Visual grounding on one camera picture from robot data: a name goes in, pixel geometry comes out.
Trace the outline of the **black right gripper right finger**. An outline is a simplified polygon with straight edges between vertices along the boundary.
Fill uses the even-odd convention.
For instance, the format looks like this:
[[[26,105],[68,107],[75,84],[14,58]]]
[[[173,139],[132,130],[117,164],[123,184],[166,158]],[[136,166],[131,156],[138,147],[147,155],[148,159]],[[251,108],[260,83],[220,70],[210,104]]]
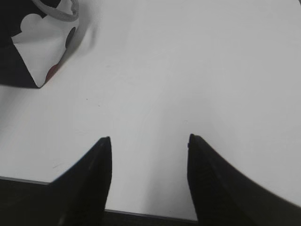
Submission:
[[[255,183],[190,134],[187,180],[200,226],[299,226],[300,207]]]

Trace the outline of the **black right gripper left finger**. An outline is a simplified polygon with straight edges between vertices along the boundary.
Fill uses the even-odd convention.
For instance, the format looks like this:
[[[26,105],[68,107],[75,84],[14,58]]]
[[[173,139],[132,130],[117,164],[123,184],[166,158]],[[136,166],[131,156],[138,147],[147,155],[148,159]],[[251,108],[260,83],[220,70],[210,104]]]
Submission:
[[[56,226],[99,226],[112,179],[110,137],[91,149],[49,185]]]

